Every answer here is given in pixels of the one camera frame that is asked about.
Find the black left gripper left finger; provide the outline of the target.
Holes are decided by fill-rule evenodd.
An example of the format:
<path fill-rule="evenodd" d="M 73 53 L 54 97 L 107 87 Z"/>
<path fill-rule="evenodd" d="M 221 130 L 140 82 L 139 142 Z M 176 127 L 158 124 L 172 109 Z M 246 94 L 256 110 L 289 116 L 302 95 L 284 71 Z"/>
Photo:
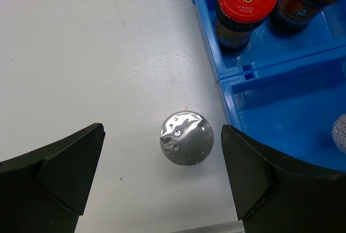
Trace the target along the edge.
<path fill-rule="evenodd" d="M 94 123 L 1 162 L 1 232 L 74 232 L 105 138 Z"/>

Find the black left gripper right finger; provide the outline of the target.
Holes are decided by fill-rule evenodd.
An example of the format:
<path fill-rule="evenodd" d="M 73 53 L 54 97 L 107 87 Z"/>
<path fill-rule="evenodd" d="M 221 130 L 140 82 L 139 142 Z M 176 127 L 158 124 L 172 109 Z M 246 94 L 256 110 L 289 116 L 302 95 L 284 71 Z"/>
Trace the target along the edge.
<path fill-rule="evenodd" d="M 246 232 L 345 232 L 345 172 L 293 158 L 231 125 L 221 141 Z"/>

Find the silver-lid spice bottle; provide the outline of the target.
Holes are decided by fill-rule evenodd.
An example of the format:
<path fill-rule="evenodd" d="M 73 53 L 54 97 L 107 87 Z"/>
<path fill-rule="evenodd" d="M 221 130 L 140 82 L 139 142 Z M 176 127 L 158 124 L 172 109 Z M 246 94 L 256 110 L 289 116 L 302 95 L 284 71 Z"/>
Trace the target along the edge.
<path fill-rule="evenodd" d="M 332 139 L 337 148 L 345 153 L 346 150 L 346 115 L 342 114 L 332 126 Z"/>
<path fill-rule="evenodd" d="M 205 117 L 191 110 L 170 115 L 160 129 L 159 143 L 165 157 L 180 166 L 203 162 L 214 147 L 214 132 Z"/>

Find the red-lid sauce jar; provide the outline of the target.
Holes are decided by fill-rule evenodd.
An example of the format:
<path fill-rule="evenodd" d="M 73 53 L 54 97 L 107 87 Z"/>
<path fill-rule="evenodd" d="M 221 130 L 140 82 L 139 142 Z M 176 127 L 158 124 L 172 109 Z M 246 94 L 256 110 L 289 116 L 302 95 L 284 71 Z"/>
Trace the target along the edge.
<path fill-rule="evenodd" d="M 221 50 L 239 52 L 272 12 L 277 0 L 217 0 L 215 34 Z"/>
<path fill-rule="evenodd" d="M 277 0 L 268 17 L 271 29 L 281 35 L 304 30 L 325 8 L 340 0 Z"/>

